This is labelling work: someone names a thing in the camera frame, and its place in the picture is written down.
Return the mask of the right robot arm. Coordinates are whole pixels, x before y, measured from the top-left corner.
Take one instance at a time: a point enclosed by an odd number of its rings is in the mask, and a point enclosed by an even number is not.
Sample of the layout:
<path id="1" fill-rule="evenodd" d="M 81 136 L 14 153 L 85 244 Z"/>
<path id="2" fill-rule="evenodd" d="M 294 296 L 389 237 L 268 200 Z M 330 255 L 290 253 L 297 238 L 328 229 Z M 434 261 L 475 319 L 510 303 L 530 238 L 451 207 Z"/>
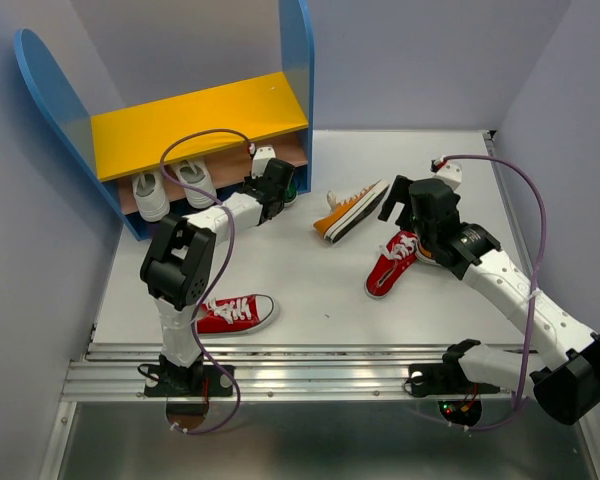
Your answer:
<path id="1" fill-rule="evenodd" d="M 437 363 L 415 365 L 416 398 L 506 389 L 535 400 L 572 425 L 600 403 L 600 334 L 571 317 L 533 285 L 482 226 L 461 221 L 460 201 L 443 180 L 397 176 L 379 218 L 403 206 L 397 225 L 417 236 L 432 261 L 488 300 L 524 336 L 519 353 L 478 340 L 451 345 Z"/>

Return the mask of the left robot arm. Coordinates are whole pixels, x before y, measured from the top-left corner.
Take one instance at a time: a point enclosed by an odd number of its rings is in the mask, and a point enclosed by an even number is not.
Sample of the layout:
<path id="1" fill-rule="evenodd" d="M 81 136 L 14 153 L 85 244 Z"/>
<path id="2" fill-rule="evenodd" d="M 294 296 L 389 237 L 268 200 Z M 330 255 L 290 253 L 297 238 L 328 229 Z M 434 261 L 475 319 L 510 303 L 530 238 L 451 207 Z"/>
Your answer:
<path id="1" fill-rule="evenodd" d="M 222 396 L 232 388 L 204 366 L 201 339 L 257 332 L 278 316 L 266 294 L 213 299 L 213 255 L 217 245 L 232 246 L 237 233 L 273 219 L 284 207 L 295 168 L 272 158 L 262 175 L 220 205 L 189 216 L 169 214 L 158 225 L 140 270 L 158 309 L 162 349 L 155 364 L 142 364 L 148 397 L 197 396 L 211 387 Z"/>

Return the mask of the green sneaker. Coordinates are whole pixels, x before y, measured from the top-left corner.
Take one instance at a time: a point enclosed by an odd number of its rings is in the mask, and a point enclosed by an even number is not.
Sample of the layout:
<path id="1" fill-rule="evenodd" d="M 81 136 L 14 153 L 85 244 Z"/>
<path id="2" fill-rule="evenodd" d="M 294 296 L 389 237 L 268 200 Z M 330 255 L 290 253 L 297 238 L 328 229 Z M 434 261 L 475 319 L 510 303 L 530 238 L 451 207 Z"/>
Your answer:
<path id="1" fill-rule="evenodd" d="M 284 196 L 283 196 L 284 207 L 289 208 L 291 205 L 293 205 L 295 203 L 297 197 L 298 197 L 297 184 L 294 180 L 292 180 L 284 192 Z"/>

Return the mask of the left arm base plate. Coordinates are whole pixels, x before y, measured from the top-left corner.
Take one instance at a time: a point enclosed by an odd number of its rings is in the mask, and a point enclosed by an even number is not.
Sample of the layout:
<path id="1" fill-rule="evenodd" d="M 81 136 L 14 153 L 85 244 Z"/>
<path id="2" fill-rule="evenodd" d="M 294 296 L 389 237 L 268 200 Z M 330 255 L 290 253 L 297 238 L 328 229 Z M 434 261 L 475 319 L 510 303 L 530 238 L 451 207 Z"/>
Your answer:
<path id="1" fill-rule="evenodd" d="M 221 382 L 223 374 L 217 368 L 200 362 L 190 368 L 142 363 L 137 371 L 145 380 L 143 394 L 149 398 L 229 398 L 234 393 L 231 381 Z"/>

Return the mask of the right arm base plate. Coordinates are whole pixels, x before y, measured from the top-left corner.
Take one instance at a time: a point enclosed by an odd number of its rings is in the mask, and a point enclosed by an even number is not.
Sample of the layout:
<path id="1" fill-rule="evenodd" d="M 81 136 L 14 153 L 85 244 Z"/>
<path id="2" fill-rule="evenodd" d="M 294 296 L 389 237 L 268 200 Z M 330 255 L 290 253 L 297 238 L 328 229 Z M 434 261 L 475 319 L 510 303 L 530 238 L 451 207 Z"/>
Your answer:
<path id="1" fill-rule="evenodd" d="M 403 390 L 415 398 L 429 395 L 497 394 L 500 388 L 470 381 L 459 366 L 445 363 L 412 364 L 403 381 Z"/>

